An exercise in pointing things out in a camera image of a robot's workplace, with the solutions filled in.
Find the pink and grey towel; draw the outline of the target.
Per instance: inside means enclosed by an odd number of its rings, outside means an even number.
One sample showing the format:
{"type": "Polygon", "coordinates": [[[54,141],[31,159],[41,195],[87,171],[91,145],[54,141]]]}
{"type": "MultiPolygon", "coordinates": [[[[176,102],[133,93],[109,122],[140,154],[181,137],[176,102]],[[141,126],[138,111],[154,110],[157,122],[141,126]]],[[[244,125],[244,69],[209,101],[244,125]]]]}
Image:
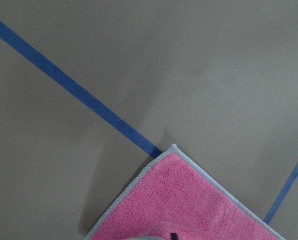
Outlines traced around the pink and grey towel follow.
{"type": "Polygon", "coordinates": [[[279,240],[281,235],[173,144],[143,168],[86,238],[279,240]]]}

